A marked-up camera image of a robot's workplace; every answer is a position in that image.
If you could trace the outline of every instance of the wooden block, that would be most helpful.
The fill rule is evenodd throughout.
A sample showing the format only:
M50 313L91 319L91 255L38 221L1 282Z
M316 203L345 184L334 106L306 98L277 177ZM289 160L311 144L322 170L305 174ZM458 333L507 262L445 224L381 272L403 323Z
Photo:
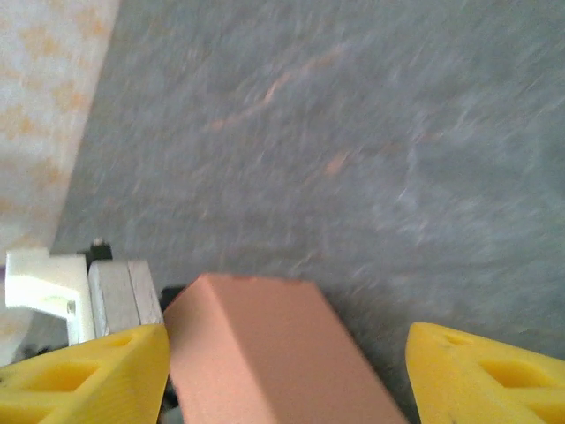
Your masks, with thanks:
M187 422L406 422L312 283L204 275L164 319Z

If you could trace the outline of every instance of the orange patterned fabric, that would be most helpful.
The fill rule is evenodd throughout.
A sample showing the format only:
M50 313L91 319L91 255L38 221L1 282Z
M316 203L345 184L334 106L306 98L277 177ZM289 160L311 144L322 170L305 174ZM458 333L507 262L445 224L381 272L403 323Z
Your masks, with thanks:
M55 236L118 1L3 1L0 265Z

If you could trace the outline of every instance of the white plastic part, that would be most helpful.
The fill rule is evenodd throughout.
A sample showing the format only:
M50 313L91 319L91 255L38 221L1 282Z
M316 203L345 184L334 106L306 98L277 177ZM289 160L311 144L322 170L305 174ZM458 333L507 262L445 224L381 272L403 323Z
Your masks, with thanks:
M83 254L49 256L47 249L8 252L5 302L6 307L29 307L65 319L69 345L95 338Z

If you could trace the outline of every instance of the gray carpet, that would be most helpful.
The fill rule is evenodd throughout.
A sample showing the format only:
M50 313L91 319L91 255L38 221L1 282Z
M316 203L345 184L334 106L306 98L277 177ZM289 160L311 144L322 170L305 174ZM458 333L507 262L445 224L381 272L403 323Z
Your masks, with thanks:
M562 0L125 0L56 251L312 279L417 422L414 321L565 359L564 40Z

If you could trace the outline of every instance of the foam block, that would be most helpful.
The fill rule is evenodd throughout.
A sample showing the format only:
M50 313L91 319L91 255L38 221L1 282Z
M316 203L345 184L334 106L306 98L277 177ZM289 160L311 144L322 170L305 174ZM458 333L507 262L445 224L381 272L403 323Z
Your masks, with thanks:
M0 368L3 424L155 424L169 368L162 324Z
M406 422L312 283L204 275L164 320L186 422Z
M426 322L406 366L422 424L563 424L565 362Z

